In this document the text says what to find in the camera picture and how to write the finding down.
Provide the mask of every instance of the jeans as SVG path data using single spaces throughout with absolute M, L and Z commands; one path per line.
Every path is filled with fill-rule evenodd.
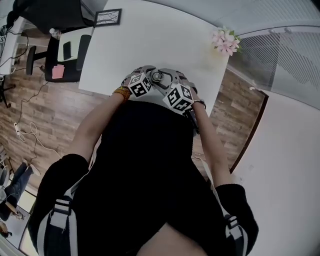
M 27 165 L 23 162 L 16 170 L 11 184 L 5 188 L 6 196 L 14 197 L 18 203 L 33 173 L 32 168 L 30 166 L 27 168 Z

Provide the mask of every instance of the brown floor trim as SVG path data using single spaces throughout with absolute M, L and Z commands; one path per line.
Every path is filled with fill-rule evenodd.
M 259 91 L 261 94 L 264 95 L 264 99 L 263 99 L 263 102 L 261 104 L 261 108 L 260 108 L 260 111 L 259 111 L 259 114 L 258 116 L 256 117 L 256 120 L 255 120 L 255 123 L 252 127 L 252 130 L 249 134 L 249 137 L 248 139 L 246 140 L 244 146 L 243 146 L 243 149 L 241 150 L 239 156 L 237 157 L 237 159 L 235 160 L 234 164 L 232 165 L 231 169 L 230 169 L 230 173 L 232 174 L 235 170 L 235 168 L 237 167 L 238 163 L 240 162 L 241 158 L 243 157 L 243 155 L 245 154 L 254 134 L 256 133 L 256 130 L 258 128 L 258 125 L 260 123 L 260 120 L 265 112 L 265 108 L 266 108 L 266 105 L 267 105 L 267 102 L 268 102 L 268 98 L 269 96 L 267 94 L 265 94 L 263 91 Z

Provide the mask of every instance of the framed tree branch picture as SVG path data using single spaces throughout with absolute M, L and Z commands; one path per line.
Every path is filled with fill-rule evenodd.
M 94 27 L 120 25 L 122 9 L 102 10 L 95 13 Z

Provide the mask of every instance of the flower bouquet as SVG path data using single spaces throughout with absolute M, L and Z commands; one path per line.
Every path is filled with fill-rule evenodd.
M 240 38 L 235 35 L 235 31 L 228 30 L 226 27 L 220 28 L 218 31 L 213 32 L 212 44 L 218 52 L 223 55 L 232 56 L 233 53 L 239 51 L 241 46 Z

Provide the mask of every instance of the person's foot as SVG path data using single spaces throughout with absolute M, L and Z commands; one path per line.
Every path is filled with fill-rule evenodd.
M 35 175 L 40 176 L 39 170 L 32 163 L 30 164 L 30 167 Z

